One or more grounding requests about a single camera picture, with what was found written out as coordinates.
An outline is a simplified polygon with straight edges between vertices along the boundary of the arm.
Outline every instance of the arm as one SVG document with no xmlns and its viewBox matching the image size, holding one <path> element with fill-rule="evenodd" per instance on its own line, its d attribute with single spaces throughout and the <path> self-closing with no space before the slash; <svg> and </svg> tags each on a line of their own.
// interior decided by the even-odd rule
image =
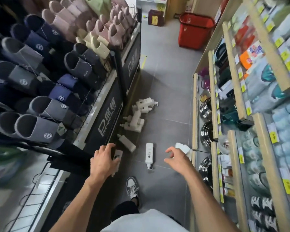
<svg viewBox="0 0 290 232">
<path fill-rule="evenodd" d="M 172 153 L 164 161 L 187 181 L 199 231 L 240 232 L 224 213 L 189 158 L 175 147 L 170 147 L 165 152 Z"/>
<path fill-rule="evenodd" d="M 101 146 L 90 159 L 90 176 L 49 232 L 86 232 L 93 204 L 104 181 L 116 170 L 120 159 L 111 159 L 115 144 Z"/>
</svg>

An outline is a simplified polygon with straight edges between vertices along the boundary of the white shirt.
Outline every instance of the white shirt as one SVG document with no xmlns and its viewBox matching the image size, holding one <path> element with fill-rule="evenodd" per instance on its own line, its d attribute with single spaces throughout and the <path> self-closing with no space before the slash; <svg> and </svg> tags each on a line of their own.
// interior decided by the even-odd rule
<svg viewBox="0 0 290 232">
<path fill-rule="evenodd" d="M 101 232 L 187 232 L 167 215 L 150 209 L 145 213 L 129 214 L 113 221 Z"/>
</svg>

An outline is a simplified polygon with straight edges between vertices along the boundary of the red shopping basket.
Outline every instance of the red shopping basket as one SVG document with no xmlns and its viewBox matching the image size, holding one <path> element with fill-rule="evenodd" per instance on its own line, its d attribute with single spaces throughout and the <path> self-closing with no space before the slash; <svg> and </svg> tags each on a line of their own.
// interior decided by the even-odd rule
<svg viewBox="0 0 290 232">
<path fill-rule="evenodd" d="M 181 22 L 179 46 L 193 49 L 200 49 L 206 43 L 215 26 L 215 20 L 212 17 L 193 13 L 182 13 L 179 22 Z"/>
</svg>

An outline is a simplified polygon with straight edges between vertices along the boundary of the black pants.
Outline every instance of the black pants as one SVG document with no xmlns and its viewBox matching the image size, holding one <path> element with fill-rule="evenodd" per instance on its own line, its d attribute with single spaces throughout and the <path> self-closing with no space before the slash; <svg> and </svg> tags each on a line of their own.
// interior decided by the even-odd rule
<svg viewBox="0 0 290 232">
<path fill-rule="evenodd" d="M 132 201 L 125 201 L 121 204 L 119 204 L 111 213 L 111 222 L 113 222 L 114 220 L 117 220 L 118 218 L 125 216 L 125 215 L 129 215 L 129 214 L 138 214 L 139 209 L 138 207 L 135 205 L 134 202 Z M 174 217 L 169 216 L 171 219 L 173 219 L 174 221 L 176 221 L 178 224 L 182 225 L 181 223 L 179 223 L 178 220 L 176 220 Z"/>
</svg>

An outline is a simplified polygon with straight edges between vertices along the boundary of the promotion sign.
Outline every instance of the promotion sign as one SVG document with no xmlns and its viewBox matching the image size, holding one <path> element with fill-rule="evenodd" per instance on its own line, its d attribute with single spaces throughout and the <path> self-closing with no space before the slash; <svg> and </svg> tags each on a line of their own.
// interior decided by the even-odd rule
<svg viewBox="0 0 290 232">
<path fill-rule="evenodd" d="M 101 145 L 106 144 L 121 103 L 122 96 L 116 78 L 85 140 L 85 152 L 93 155 Z"/>
<path fill-rule="evenodd" d="M 126 91 L 130 88 L 131 82 L 138 68 L 141 57 L 141 32 L 135 37 L 133 46 L 127 55 L 126 62 L 122 66 L 123 80 Z"/>
</svg>

